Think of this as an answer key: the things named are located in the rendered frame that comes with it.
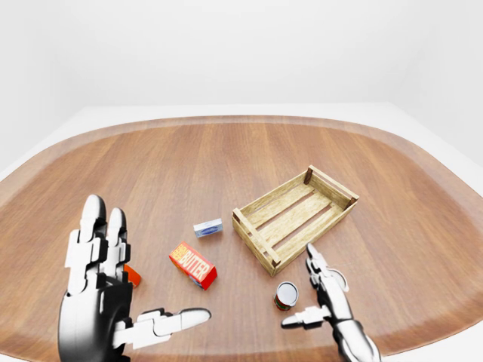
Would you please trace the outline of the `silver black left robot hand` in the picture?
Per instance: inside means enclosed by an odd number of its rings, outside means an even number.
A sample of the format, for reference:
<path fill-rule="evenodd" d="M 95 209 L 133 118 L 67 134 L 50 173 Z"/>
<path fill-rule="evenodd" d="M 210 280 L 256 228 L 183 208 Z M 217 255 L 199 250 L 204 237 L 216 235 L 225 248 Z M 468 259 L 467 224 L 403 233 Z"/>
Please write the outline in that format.
<path fill-rule="evenodd" d="M 124 211 L 116 207 L 107 213 L 104 200 L 89 195 L 66 254 L 69 283 L 58 324 L 62 362 L 129 362 L 125 345 L 143 348 L 166 342 L 173 333 L 211 318 L 206 308 L 177 313 L 158 308 L 131 320 L 133 285 L 124 270 L 130 257 Z"/>

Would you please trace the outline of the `red green tomato sauce tin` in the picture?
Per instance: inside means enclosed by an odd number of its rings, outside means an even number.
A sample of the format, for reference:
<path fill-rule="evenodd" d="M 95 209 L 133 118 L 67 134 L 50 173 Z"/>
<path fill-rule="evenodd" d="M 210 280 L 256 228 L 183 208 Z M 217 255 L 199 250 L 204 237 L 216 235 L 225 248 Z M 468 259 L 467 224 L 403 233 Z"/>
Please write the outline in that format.
<path fill-rule="evenodd" d="M 278 309 L 287 311 L 296 305 L 298 296 L 297 287 L 290 281 L 283 281 L 277 287 L 274 303 Z"/>

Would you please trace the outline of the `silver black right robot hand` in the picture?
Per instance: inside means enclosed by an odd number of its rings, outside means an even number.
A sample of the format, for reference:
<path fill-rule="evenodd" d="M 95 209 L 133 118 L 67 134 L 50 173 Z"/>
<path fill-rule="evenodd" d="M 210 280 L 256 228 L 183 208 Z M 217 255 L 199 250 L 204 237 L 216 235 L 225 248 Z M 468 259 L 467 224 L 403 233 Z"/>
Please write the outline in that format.
<path fill-rule="evenodd" d="M 319 306 L 307 307 L 302 312 L 285 318 L 281 322 L 281 327 L 310 329 L 320 327 L 324 321 L 334 325 L 336 322 L 353 319 L 352 310 L 345 295 L 349 288 L 343 274 L 334 268 L 329 268 L 323 255 L 311 243 L 306 245 L 306 251 L 309 280 L 317 292 Z"/>

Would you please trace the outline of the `wooden slat tray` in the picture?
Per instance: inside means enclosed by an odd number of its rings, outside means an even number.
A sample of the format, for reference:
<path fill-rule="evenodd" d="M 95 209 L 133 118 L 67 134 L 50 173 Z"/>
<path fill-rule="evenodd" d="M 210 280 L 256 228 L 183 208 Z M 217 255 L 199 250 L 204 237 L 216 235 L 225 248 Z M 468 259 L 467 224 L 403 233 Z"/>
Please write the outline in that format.
<path fill-rule="evenodd" d="M 332 229 L 358 196 L 317 167 L 232 212 L 239 236 L 269 275 L 298 257 L 308 243 Z"/>

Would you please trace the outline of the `small blue white box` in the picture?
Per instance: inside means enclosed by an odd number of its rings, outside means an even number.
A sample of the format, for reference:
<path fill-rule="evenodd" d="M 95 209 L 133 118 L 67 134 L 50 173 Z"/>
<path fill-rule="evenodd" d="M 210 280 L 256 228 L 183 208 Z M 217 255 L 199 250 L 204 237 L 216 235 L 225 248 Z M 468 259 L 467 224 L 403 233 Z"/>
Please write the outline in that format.
<path fill-rule="evenodd" d="M 207 222 L 202 222 L 193 226 L 193 230 L 197 238 L 211 235 L 223 230 L 222 219 L 213 219 Z"/>

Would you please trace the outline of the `red orange butter box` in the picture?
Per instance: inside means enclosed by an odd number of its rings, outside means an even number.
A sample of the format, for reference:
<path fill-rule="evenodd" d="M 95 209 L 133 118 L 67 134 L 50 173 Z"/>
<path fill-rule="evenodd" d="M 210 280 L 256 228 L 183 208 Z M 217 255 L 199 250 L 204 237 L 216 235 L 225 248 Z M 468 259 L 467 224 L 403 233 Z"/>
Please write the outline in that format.
<path fill-rule="evenodd" d="M 203 290 L 209 288 L 217 277 L 215 265 L 186 242 L 176 246 L 170 252 L 169 258 L 178 269 Z"/>

